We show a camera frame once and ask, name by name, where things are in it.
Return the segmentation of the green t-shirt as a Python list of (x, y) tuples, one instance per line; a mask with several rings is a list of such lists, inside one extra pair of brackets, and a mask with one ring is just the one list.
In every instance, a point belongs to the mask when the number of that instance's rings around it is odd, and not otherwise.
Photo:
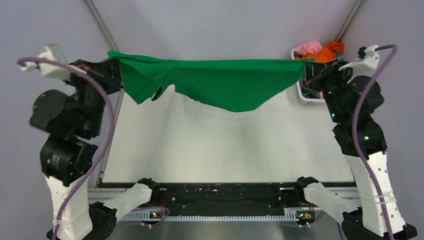
[(124, 91), (137, 103), (156, 101), (169, 86), (196, 102), (241, 113), (293, 86), (305, 59), (175, 60), (109, 51), (120, 64)]

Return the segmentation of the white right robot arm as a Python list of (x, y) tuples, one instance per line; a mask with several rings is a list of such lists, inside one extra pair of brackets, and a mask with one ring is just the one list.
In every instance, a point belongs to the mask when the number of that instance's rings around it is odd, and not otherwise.
[(304, 64), (305, 85), (323, 94), (360, 204), (348, 202), (313, 177), (297, 180), (293, 200), (299, 206), (311, 203), (321, 208), (341, 225), (349, 240), (409, 240), (418, 234), (397, 206), (387, 169), (387, 143), (372, 118), (384, 102), (379, 84), (372, 80), (379, 61), (374, 53), (356, 62), (336, 58)]

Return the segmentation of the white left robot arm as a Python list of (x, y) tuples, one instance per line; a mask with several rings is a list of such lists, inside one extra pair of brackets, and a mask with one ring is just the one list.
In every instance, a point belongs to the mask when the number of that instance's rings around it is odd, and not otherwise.
[(159, 185), (142, 178), (114, 198), (89, 203), (88, 178), (98, 164), (93, 160), (98, 147), (89, 141), (100, 134), (105, 109), (110, 116), (107, 142), (112, 140), (115, 115), (108, 96), (123, 86), (120, 63), (116, 58), (71, 64), (37, 58), (36, 63), (44, 75), (58, 71), (58, 78), (75, 88), (73, 95), (58, 90), (42, 93), (29, 120), (32, 127), (48, 133), (39, 154), (53, 204), (53, 228), (46, 236), (105, 240), (126, 214), (143, 204), (154, 207), (161, 198)]

